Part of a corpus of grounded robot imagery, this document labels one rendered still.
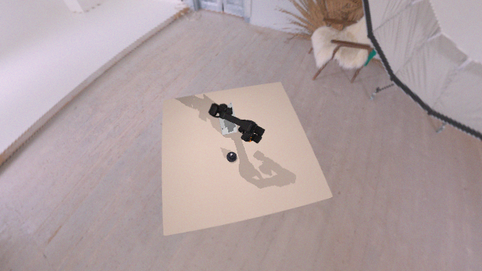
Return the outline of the black round pedestal with silver shaft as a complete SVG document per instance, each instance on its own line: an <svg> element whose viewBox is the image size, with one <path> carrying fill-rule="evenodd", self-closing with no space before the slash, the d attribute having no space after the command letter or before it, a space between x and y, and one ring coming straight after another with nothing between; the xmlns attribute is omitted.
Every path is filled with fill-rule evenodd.
<svg viewBox="0 0 482 271"><path fill-rule="evenodd" d="M227 160L229 162L234 162L236 160L236 154L234 152L229 152L227 154Z"/></svg>

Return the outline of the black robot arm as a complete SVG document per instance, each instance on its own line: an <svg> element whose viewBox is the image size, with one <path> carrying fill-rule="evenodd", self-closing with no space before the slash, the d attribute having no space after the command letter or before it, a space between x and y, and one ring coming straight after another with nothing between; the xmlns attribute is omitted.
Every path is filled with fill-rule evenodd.
<svg viewBox="0 0 482 271"><path fill-rule="evenodd" d="M212 103L208 113L213 117L220 117L221 119L225 119L230 121L231 123L235 123L236 125L240 126L245 132L241 136L241 139L245 142L249 142L253 133L262 136L264 134L265 129L257 126L257 124L252 120L240 120L237 117L232 116L233 110L232 107L229 108L226 104L221 103L220 105L216 103ZM219 116L216 114L219 113ZM250 134L251 133L251 134Z"/></svg>

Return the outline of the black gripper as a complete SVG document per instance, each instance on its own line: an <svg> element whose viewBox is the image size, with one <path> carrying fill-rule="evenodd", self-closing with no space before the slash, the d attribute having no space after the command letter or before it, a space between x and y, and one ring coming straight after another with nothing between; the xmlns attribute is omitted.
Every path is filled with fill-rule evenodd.
<svg viewBox="0 0 482 271"><path fill-rule="evenodd" d="M239 132L241 132L242 134L245 132L241 127L238 129ZM250 133L251 134L251 133ZM251 138L251 141L254 141L255 143L259 143L260 140L262 140L262 136L259 136L257 134L251 134L252 135L252 138Z"/></svg>

